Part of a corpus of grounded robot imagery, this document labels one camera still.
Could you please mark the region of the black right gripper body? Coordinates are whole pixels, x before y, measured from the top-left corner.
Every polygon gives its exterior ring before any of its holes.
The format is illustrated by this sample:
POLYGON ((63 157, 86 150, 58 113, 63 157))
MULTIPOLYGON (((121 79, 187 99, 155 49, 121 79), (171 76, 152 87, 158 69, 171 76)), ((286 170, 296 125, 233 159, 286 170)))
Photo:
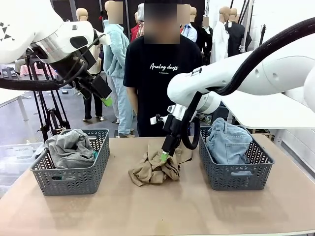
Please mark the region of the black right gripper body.
POLYGON ((164 123, 163 130, 167 133, 162 150, 169 156, 173 156, 176 148, 181 142, 181 135, 183 130, 183 121, 176 119, 172 114, 167 116, 164 123))

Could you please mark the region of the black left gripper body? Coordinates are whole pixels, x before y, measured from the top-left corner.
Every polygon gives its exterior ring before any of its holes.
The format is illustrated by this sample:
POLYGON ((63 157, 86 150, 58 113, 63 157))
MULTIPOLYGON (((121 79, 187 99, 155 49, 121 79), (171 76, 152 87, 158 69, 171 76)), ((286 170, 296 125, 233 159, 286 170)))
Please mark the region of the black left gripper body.
POLYGON ((62 78, 62 86, 71 85, 88 97, 94 94, 101 99, 107 99, 111 93, 107 83, 100 75, 88 72, 93 62, 96 60, 88 49, 79 49, 50 66, 62 78))

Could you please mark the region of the tan khaki garment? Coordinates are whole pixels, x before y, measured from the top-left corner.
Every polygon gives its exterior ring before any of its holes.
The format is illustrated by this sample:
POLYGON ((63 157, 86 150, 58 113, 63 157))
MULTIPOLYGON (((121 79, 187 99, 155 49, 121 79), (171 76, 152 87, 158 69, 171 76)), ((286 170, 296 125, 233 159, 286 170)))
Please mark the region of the tan khaki garment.
POLYGON ((180 165, 192 160, 192 150, 183 144, 176 148, 174 155, 161 162, 161 144, 150 141, 142 159, 128 171, 131 181, 141 187, 147 184, 159 185, 166 180, 180 179, 180 165))

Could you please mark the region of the teal green shirt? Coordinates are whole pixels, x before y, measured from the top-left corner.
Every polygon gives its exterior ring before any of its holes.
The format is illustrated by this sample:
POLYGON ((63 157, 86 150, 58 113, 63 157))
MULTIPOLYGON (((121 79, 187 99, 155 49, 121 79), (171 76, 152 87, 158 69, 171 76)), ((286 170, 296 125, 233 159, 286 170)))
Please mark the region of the teal green shirt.
MULTIPOLYGON (((97 160, 97 156, 98 156, 98 151, 93 151, 93 158, 94 158, 94 161, 97 160)), ((53 180, 74 180, 75 177, 74 177, 74 176, 70 176, 70 177, 66 177, 66 176, 53 176, 52 179, 53 179, 53 180)))

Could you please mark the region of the light blue denim shorts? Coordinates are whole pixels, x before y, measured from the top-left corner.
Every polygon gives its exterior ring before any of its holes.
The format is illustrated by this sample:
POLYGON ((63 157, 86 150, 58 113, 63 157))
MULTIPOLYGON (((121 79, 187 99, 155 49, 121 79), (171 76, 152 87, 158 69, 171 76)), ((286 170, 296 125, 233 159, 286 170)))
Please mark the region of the light blue denim shorts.
POLYGON ((206 144, 216 163, 223 165, 249 164, 246 151, 252 137, 245 129, 217 118, 210 129, 206 144))

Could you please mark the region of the grey shirt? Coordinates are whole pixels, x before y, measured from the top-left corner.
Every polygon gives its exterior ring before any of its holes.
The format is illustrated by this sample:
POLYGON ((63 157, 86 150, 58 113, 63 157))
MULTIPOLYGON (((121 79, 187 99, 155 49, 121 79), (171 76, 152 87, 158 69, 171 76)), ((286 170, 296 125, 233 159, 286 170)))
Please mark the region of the grey shirt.
POLYGON ((45 146, 58 169, 88 168, 95 162, 94 149, 81 129, 54 135, 45 146))

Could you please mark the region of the person's right forearm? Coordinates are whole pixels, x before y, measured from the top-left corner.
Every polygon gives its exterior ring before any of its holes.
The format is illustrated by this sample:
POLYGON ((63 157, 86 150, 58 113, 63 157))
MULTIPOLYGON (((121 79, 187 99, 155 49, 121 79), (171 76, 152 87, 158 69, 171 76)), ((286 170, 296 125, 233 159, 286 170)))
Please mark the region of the person's right forearm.
POLYGON ((130 101, 130 104, 133 108, 133 111, 135 112, 136 115, 138 115, 138 95, 137 95, 137 89, 136 88, 126 88, 128 98, 130 101))

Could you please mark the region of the mannequin in light blue fleece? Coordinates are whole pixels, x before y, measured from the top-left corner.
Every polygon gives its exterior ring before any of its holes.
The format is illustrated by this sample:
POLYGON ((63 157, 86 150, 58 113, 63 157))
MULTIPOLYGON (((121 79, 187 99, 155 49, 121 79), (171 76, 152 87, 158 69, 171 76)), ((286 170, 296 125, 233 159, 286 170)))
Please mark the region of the mannequin in light blue fleece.
POLYGON ((108 19, 104 20, 104 33, 110 36, 111 44, 104 46, 104 71, 112 79, 117 95, 119 112, 118 137, 133 138, 133 109, 124 86, 126 51, 129 39, 124 34, 123 3, 107 0, 104 4, 108 19))

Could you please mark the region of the mannequin in plaid hoodie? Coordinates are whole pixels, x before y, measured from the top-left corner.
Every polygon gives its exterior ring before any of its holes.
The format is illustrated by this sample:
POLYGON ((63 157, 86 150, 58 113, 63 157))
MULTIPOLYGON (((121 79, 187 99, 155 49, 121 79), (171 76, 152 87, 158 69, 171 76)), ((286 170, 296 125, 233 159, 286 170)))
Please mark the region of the mannequin in plaid hoodie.
POLYGON ((136 26, 130 30, 131 42, 144 35, 144 3, 138 5, 134 16, 136 20, 136 26))

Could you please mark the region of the white table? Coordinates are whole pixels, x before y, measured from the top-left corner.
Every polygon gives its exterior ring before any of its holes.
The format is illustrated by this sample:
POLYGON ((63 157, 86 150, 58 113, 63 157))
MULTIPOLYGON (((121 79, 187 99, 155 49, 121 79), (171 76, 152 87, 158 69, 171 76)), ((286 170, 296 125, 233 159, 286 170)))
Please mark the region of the white table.
POLYGON ((221 100, 246 128, 315 129, 315 113, 281 93, 256 96, 236 91, 221 100))
POLYGON ((0 88, 0 108, 4 107, 14 101, 18 102, 21 114, 23 116, 24 121, 28 121, 28 115, 23 103, 24 100, 29 100, 32 97, 28 96, 27 93, 29 91, 23 91, 23 90, 9 90, 9 89, 4 89, 0 88))

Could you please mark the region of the mannequin in dark jacket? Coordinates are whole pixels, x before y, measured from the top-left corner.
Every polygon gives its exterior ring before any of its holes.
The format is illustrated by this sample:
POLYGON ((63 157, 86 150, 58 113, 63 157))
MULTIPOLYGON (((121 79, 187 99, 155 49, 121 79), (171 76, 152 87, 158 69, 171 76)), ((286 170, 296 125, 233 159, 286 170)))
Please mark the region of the mannequin in dark jacket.
POLYGON ((200 51, 203 52, 203 64, 209 65, 212 49, 212 35, 207 33, 201 24, 197 24, 197 33, 197 45, 200 51))

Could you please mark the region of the mannequin in blue white shirt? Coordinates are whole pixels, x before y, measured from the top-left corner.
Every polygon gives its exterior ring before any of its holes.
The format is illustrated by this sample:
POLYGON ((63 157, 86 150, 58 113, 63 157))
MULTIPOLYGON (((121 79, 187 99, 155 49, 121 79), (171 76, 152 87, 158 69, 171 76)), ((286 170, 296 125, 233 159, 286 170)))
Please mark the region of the mannequin in blue white shirt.
POLYGON ((190 7, 190 15, 189 15, 189 23, 185 24, 182 28, 181 35, 184 37, 190 39, 193 42, 197 41, 197 30, 195 27, 192 25, 195 21, 196 17, 196 8, 189 6, 190 7))

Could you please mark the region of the clear plastic storage bin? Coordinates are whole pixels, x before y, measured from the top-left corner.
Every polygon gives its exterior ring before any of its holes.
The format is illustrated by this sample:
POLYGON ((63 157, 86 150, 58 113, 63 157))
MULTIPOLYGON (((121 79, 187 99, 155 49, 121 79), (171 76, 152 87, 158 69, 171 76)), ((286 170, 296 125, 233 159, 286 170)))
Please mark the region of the clear plastic storage bin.
POLYGON ((0 175, 22 174, 43 149, 43 142, 0 146, 0 175))

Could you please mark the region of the mannequin in black shirt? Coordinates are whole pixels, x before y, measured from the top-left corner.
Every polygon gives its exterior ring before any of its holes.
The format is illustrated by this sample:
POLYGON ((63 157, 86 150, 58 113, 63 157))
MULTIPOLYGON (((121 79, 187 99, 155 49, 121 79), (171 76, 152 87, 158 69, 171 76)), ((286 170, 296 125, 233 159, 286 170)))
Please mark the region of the mannequin in black shirt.
POLYGON ((235 21, 236 16, 237 9, 231 8, 229 13, 229 20, 225 24, 225 30, 229 34, 227 50, 228 57, 235 56, 241 53, 240 46, 245 34, 245 27, 235 21))

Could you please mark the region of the black light stand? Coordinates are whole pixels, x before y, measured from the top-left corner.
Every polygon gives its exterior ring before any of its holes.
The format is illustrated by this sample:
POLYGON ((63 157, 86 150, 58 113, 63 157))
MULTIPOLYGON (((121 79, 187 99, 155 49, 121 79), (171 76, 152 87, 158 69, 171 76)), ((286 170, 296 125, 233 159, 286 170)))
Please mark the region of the black light stand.
POLYGON ((263 24, 263 25, 261 26, 261 31, 260 31, 259 46, 262 45, 262 43, 263 43, 263 38, 264 38, 265 32, 266 32, 266 25, 263 24))

